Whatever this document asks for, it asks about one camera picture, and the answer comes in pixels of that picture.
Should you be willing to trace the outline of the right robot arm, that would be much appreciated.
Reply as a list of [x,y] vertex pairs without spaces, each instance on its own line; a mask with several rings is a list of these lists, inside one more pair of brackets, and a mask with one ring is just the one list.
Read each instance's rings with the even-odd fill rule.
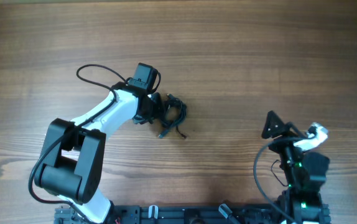
[[274,223],[330,223],[330,210],[322,202],[320,189],[327,181],[330,159],[314,149],[328,139],[328,130],[312,123],[301,132],[274,112],[267,113],[263,139],[272,139],[268,149],[280,157],[286,190],[271,203]]

